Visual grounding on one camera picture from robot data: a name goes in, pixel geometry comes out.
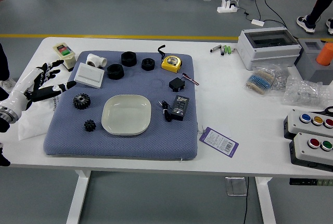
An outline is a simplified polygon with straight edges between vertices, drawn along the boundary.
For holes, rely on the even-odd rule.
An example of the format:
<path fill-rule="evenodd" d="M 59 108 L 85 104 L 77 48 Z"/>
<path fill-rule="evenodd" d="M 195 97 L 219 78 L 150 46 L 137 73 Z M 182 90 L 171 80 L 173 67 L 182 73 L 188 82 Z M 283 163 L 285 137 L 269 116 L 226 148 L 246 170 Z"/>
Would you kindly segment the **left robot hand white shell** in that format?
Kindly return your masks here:
<path fill-rule="evenodd" d="M 43 87 L 44 83 L 55 78 L 60 72 L 53 68 L 61 64 L 63 60 L 56 60 L 34 68 L 20 83 L 16 84 L 9 97 L 1 102 L 1 111 L 20 115 L 32 103 L 58 96 L 74 87 L 75 81 Z"/>

